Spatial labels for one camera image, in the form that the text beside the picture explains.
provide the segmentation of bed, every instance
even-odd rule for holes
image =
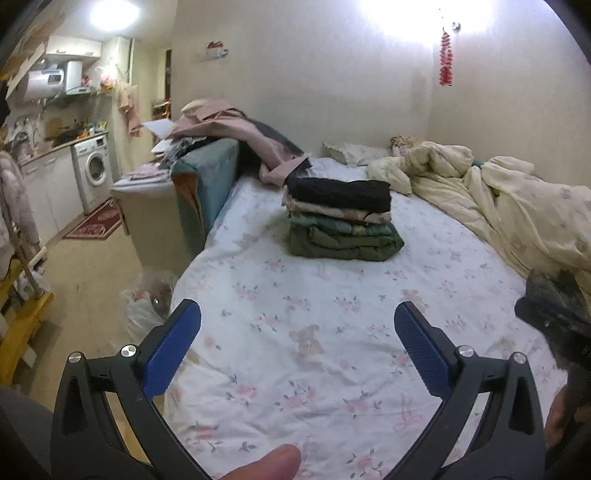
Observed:
[[[364,167],[312,163],[315,176],[366,178]],[[283,443],[302,451],[300,479],[387,474],[439,405],[394,332],[394,310],[407,300],[479,355],[526,353],[545,417],[566,375],[543,337],[513,313],[524,279],[418,197],[392,193],[392,222],[406,246],[389,261],[292,257],[280,192],[254,177],[235,184],[174,292],[173,308],[197,301],[203,324],[164,407],[212,477]],[[480,397],[449,461],[475,431]]]

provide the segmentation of hand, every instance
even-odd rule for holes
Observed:
[[[546,420],[546,426],[544,428],[544,440],[546,448],[549,450],[560,443],[564,436],[563,419],[566,413],[566,385],[563,386],[556,398],[552,402],[550,412],[548,413],[548,419]],[[591,405],[585,405],[577,408],[574,414],[574,421],[577,423],[586,423],[591,421]]]
[[[259,461],[241,466],[222,480],[293,480],[300,469],[301,453],[293,445],[281,445]]]

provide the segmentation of red hanging decoration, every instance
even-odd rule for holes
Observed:
[[[439,70],[439,85],[452,86],[452,61],[452,42],[450,41],[448,33],[444,30],[443,36],[441,37],[441,69]]]

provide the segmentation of blanket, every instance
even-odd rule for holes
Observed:
[[[422,142],[404,157],[370,162],[370,179],[415,193],[490,243],[522,276],[569,270],[591,294],[591,190],[533,175],[513,157],[474,160],[469,148]]]

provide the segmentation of light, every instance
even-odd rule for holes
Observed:
[[[388,37],[426,47],[441,37],[436,0],[359,0],[359,5],[366,20]]]
[[[462,25],[460,35],[490,28],[497,0],[359,0],[363,16],[389,37],[426,47],[439,43],[441,30],[453,22]]]
[[[138,19],[139,8],[127,0],[101,0],[90,10],[90,22],[101,30],[116,32]]]

